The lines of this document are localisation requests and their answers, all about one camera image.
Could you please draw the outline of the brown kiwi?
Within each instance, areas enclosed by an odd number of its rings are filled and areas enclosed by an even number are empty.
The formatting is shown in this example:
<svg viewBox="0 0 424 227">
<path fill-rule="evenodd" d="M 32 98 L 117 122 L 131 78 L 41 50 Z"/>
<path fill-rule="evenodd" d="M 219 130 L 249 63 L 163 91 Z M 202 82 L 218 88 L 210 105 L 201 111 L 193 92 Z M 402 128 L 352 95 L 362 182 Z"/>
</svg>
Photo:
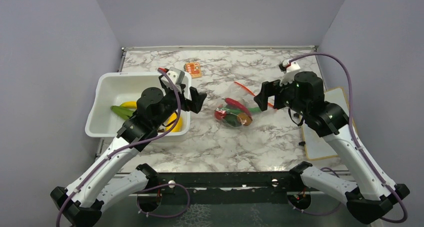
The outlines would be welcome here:
<svg viewBox="0 0 424 227">
<path fill-rule="evenodd" d="M 236 116 L 237 122 L 242 126 L 249 126 L 252 123 L 252 118 L 244 112 L 239 113 Z"/>
</svg>

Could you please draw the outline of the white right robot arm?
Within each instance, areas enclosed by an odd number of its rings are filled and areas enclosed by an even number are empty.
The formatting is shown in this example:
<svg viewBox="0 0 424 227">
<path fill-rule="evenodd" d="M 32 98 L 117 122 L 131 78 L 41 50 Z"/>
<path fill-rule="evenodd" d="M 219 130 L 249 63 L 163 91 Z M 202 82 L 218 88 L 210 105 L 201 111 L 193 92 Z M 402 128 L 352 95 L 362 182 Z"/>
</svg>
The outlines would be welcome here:
<svg viewBox="0 0 424 227">
<path fill-rule="evenodd" d="M 382 219 L 396 204 L 409 195 L 405 184 L 395 183 L 377 165 L 362 145 L 348 114 L 336 103 L 325 100 L 324 84 L 312 71 L 295 74 L 290 83 L 265 81 L 254 101 L 262 111 L 274 97 L 275 109 L 288 108 L 298 113 L 304 123 L 337 153 L 349 169 L 353 181 L 325 173 L 309 162 L 289 171 L 289 186 L 300 191 L 305 187 L 319 190 L 345 205 L 363 224 Z"/>
</svg>

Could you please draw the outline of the dark green avocado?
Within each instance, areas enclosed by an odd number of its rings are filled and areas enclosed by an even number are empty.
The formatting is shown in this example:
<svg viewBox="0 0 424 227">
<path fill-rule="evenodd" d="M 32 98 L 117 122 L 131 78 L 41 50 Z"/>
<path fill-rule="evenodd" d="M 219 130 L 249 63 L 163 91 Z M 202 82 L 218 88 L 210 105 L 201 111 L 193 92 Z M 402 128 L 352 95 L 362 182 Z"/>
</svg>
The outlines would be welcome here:
<svg viewBox="0 0 424 227">
<path fill-rule="evenodd" d="M 238 116 L 235 114 L 227 114 L 224 118 L 223 121 L 225 123 L 227 123 L 229 126 L 231 127 L 240 127 L 242 124 L 239 122 L 238 120 Z"/>
</svg>

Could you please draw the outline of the red chili pepper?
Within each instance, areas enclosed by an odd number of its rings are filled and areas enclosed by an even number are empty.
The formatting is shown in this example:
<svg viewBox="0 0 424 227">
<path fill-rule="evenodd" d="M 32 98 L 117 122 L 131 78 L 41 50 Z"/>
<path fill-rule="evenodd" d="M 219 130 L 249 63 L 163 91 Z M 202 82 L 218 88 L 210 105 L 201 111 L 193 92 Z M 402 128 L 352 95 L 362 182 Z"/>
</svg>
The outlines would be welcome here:
<svg viewBox="0 0 424 227">
<path fill-rule="evenodd" d="M 228 104 L 231 105 L 239 110 L 241 110 L 242 112 L 246 113 L 248 116 L 252 116 L 250 110 L 245 107 L 243 104 L 241 104 L 239 101 L 232 99 L 232 98 L 225 98 L 224 101 Z"/>
</svg>

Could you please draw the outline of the clear orange-zipper zip bag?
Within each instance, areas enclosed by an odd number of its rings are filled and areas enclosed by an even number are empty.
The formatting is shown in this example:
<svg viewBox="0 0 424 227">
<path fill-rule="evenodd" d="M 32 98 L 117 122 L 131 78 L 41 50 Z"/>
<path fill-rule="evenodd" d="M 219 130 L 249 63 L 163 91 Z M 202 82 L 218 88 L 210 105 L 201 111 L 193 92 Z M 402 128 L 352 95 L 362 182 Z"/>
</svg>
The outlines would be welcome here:
<svg viewBox="0 0 424 227">
<path fill-rule="evenodd" d="M 261 111 L 260 108 L 258 107 L 258 105 L 255 103 L 254 101 L 254 97 L 259 93 L 259 90 L 257 88 L 255 88 L 254 90 L 248 88 L 247 86 L 245 86 L 244 84 L 242 84 L 240 81 L 233 81 L 229 87 L 227 87 L 223 93 L 216 99 L 213 100 L 211 108 L 212 108 L 212 113 L 213 113 L 213 117 L 214 119 L 229 127 L 229 128 L 246 128 L 249 127 L 255 123 L 258 122 L 258 120 L 262 117 L 266 117 L 268 115 L 274 114 L 277 110 L 271 107 L 268 107 L 268 109 L 266 111 Z M 229 126 L 227 123 L 225 123 L 223 120 L 217 120 L 214 116 L 214 111 L 216 109 L 223 109 L 226 110 L 227 115 L 228 114 L 233 114 L 233 115 L 238 115 L 240 113 L 244 113 L 242 112 L 240 109 L 235 108 L 229 104 L 227 104 L 225 102 L 225 98 L 231 98 L 234 99 L 238 102 L 240 102 L 241 104 L 243 104 L 245 107 L 247 107 L 249 109 L 249 111 L 251 112 L 251 118 L 252 118 L 252 123 L 249 126 L 239 126 L 239 127 L 232 127 Z"/>
</svg>

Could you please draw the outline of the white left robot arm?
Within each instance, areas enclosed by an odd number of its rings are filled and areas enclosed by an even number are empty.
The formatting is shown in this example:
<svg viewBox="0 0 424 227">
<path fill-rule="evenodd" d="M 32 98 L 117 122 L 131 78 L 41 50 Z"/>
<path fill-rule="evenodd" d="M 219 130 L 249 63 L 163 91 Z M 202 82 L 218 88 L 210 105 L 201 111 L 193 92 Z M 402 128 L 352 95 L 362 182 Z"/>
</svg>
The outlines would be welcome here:
<svg viewBox="0 0 424 227">
<path fill-rule="evenodd" d="M 140 164 L 127 176 L 112 181 L 116 173 L 148 144 L 169 134 L 158 129 L 172 114 L 199 113 L 207 98 L 204 92 L 162 75 L 161 88 L 145 89 L 136 102 L 136 110 L 118 130 L 106 150 L 79 178 L 66 187 L 57 186 L 50 196 L 59 210 L 55 225 L 65 217 L 73 227 L 92 227 L 110 206 L 135 192 L 161 188 L 158 173 L 148 164 Z"/>
</svg>

